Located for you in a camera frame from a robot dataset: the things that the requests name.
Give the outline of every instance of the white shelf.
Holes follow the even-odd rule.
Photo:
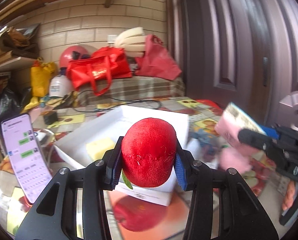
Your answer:
[[[10,59],[0,65],[0,72],[7,72],[12,70],[20,70],[31,67],[35,59],[27,57],[17,57]]]

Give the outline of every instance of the white box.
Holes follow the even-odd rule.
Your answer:
[[[61,138],[55,143],[55,149],[65,162],[76,169],[83,169],[93,162],[86,151],[85,146],[87,143],[105,137],[117,142],[118,138],[124,136],[134,123],[149,117],[159,118],[170,123],[177,133],[181,147],[185,148],[189,131],[189,117],[187,114],[135,106],[120,106],[92,121],[86,122]],[[139,199],[167,206],[171,201],[176,180],[175,171],[172,169],[169,179],[159,187],[141,188],[133,186],[133,190],[128,190],[123,183],[119,183],[116,190]]]

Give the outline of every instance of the dark red bag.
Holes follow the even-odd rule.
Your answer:
[[[71,60],[66,76],[75,89],[91,84],[96,96],[103,95],[110,87],[112,79],[130,78],[132,73],[123,49],[104,47],[95,51],[91,58]],[[96,80],[107,80],[107,87],[97,92]]]
[[[139,66],[135,72],[137,76],[175,80],[181,74],[181,69],[162,45],[157,36],[147,35],[144,57],[135,58]]]

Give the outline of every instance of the smartphone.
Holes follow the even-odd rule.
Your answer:
[[[29,202],[34,203],[52,176],[34,136],[30,116],[21,114],[4,120],[1,128],[14,174]]]

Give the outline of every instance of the beige brick wall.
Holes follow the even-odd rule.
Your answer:
[[[52,3],[28,13],[28,19],[16,27],[41,23],[40,55],[44,61],[56,63],[69,46],[86,44],[98,49],[107,46],[108,34],[120,34],[138,26],[143,27],[146,34],[155,34],[167,42],[165,0],[113,0],[110,8],[105,8],[104,2],[64,0]]]

